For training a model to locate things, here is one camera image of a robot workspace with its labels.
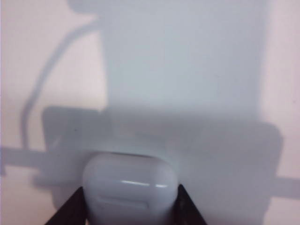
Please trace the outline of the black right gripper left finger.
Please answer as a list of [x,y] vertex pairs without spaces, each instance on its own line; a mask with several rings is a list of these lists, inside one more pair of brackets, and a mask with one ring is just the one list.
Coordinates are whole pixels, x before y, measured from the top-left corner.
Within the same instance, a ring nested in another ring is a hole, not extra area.
[[46,225],[84,225],[86,219],[87,207],[83,187],[80,187],[46,222]]

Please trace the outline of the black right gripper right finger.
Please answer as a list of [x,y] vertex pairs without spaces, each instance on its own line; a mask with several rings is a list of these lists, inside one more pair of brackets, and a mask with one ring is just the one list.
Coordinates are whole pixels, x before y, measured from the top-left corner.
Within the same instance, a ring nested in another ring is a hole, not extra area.
[[178,194],[174,204],[174,224],[207,225],[182,184],[178,186]]

